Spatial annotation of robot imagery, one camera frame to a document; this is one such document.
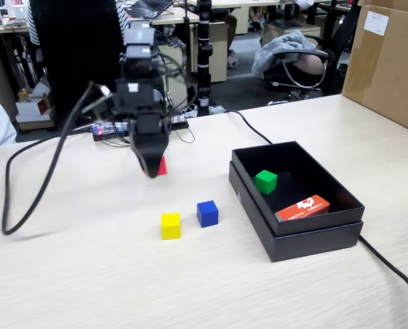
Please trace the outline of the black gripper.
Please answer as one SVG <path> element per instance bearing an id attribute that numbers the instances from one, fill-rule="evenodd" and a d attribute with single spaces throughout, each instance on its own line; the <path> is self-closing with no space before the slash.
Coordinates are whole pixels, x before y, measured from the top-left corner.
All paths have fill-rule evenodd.
<path id="1" fill-rule="evenodd" d="M 156 178 L 169 143 L 169 135 L 165 133 L 164 95 L 151 80 L 117 79 L 115 83 L 114 112 L 128 122 L 131 149 L 142 170 L 150 178 Z"/>

